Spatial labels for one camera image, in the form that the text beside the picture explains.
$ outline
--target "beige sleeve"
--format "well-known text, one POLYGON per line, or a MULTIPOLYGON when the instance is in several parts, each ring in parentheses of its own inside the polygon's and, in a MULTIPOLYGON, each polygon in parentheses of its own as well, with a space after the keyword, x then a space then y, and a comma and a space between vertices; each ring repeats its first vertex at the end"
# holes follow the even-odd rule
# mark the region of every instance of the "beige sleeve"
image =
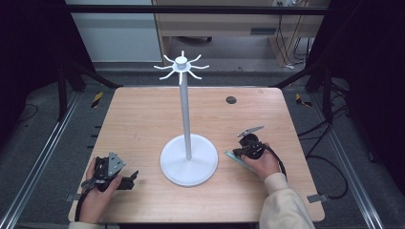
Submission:
POLYGON ((284 174, 265 179, 268 197, 260 215, 260 229, 315 228, 304 202, 288 187, 284 174))
POLYGON ((98 229, 98 225, 86 222, 71 222, 69 229, 98 229))

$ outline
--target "person's left hand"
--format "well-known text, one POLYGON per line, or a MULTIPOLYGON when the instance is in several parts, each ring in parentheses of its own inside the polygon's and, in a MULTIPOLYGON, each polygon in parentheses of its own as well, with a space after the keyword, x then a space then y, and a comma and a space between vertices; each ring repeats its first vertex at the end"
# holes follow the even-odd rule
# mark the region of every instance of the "person's left hand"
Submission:
MULTIPOLYGON (((95 173, 96 159, 93 158, 90 163, 89 169, 86 172, 86 179, 93 177, 95 173)), ((107 209, 111 198, 113 197, 114 191, 117 189, 121 183, 122 176, 118 175, 108 186, 107 190, 100 192, 97 188, 94 188, 89 192, 87 197, 84 199, 81 205, 79 221, 88 222, 92 224, 99 223, 102 215, 107 209)))

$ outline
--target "metal bracket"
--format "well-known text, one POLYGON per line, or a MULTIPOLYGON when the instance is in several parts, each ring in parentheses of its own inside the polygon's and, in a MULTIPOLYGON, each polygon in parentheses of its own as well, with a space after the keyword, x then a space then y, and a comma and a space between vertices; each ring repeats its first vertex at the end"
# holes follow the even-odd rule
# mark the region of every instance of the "metal bracket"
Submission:
POLYGON ((108 176, 114 175, 125 166, 125 162, 121 160, 117 154, 110 152, 108 156, 108 176))
POLYGON ((264 127, 265 127, 265 126, 262 125, 262 126, 253 127, 253 128, 247 129, 247 130, 243 131, 242 133, 238 134, 238 136, 246 136, 246 135, 252 134, 253 132, 259 131, 260 129, 262 129, 262 128, 264 128, 264 127))
POLYGON ((68 202, 73 202, 75 200, 79 200, 81 197, 81 194, 67 194, 65 197, 65 200, 68 202))
POLYGON ((330 200, 328 195, 326 195, 326 194, 323 194, 323 195, 315 194, 312 196, 307 196, 307 199, 308 199, 309 203, 313 203, 313 202, 317 202, 317 201, 325 202, 325 201, 330 200))

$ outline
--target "white pole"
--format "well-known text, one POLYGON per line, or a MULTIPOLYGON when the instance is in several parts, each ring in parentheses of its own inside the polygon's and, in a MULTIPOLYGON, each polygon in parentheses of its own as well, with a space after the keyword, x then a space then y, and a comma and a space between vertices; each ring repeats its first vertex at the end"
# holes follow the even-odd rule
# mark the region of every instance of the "white pole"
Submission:
POLYGON ((185 154, 187 160, 191 159, 191 139, 190 139, 190 114, 188 110, 188 85, 187 73, 182 74, 182 81, 180 84, 181 96, 181 112, 182 112, 182 127, 184 130, 185 154))

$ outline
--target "aluminum rail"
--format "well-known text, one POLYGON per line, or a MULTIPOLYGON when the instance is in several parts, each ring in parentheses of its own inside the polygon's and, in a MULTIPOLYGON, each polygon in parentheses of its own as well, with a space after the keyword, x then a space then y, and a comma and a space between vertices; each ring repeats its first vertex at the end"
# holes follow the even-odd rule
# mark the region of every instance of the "aluminum rail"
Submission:
POLYGON ((1 218, 0 220, 0 228, 1 229, 11 229, 14 228, 15 224, 17 223, 21 213, 23 212, 32 192, 38 183, 39 179, 45 167, 48 164, 49 159, 51 158, 54 148, 57 145, 57 142, 61 138, 68 122, 71 119, 72 113, 75 110, 75 106, 77 101, 80 97, 80 94, 76 93, 71 98, 69 107, 70 109, 64 116, 61 121, 58 121, 51 133, 51 136, 48 138, 47 143, 45 144, 44 148, 42 149, 41 154, 39 155, 38 159, 36 160, 35 164, 33 165, 30 173, 28 174, 23 186, 20 188, 17 196, 15 197, 14 201, 12 202, 11 206, 9 207, 7 213, 1 218))
POLYGON ((87 13, 195 13, 195 14, 275 14, 331 15, 349 13, 347 9, 313 7, 242 7, 242 6, 142 6, 142 5, 45 5, 46 10, 87 13))
MULTIPOLYGON (((309 94, 312 101, 314 101, 315 108, 320 115, 321 119, 324 121, 323 112, 321 111, 321 101, 319 96, 314 94, 309 94)), ((377 211, 375 210, 373 203, 366 191, 366 188, 361 182, 361 178, 355 172, 354 167, 352 166, 351 160, 348 157, 342 143, 339 141, 336 132, 331 129, 328 134, 330 138, 330 144, 332 145, 333 151, 335 152, 336 159, 341 166, 342 172, 348 180, 349 186, 351 187, 352 194, 354 199, 357 202, 357 205, 360 209, 361 214, 363 215, 364 220, 367 223, 367 226, 370 229, 383 229, 384 225, 379 217, 377 211)))

